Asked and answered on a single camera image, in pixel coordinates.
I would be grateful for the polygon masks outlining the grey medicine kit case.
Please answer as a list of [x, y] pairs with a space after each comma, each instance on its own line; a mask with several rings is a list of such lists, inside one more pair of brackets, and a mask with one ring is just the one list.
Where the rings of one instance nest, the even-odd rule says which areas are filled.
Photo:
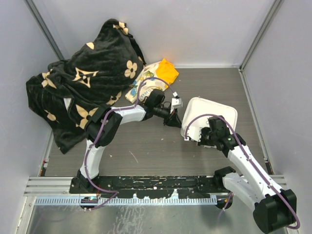
[[[180, 129], [181, 136], [183, 137], [185, 128], [194, 118], [204, 114], [223, 116], [223, 118], [231, 125], [231, 127], [234, 130], [236, 129], [238, 112], [234, 107], [200, 97], [193, 97], [188, 102], [183, 116], [182, 127]], [[200, 128], [209, 127], [208, 118], [210, 118], [210, 116], [201, 117], [194, 121], [191, 126]]]

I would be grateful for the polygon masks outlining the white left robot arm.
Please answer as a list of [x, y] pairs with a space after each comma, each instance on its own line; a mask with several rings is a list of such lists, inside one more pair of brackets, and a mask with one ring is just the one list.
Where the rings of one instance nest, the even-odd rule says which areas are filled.
[[126, 107], [101, 107], [91, 117], [85, 127], [87, 133], [87, 148], [83, 164], [77, 173], [80, 187], [86, 193], [93, 193], [98, 187], [99, 164], [104, 149], [114, 139], [120, 125], [129, 122], [139, 122], [157, 116], [163, 119], [163, 124], [181, 128], [181, 120], [177, 109], [183, 106], [182, 99], [176, 92], [165, 106], [165, 95], [162, 90], [153, 90], [144, 101], [137, 101]]

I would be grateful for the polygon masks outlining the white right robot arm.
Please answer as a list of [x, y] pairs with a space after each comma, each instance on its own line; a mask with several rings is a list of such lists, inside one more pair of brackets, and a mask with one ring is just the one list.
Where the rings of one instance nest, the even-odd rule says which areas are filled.
[[231, 167], [217, 170], [214, 175], [216, 190], [229, 190], [241, 199], [251, 209], [256, 225], [265, 234], [284, 227], [299, 229], [295, 193], [291, 189], [284, 190], [265, 172], [245, 140], [223, 116], [206, 116], [209, 126], [201, 130], [200, 143], [215, 146], [244, 175], [241, 179]]

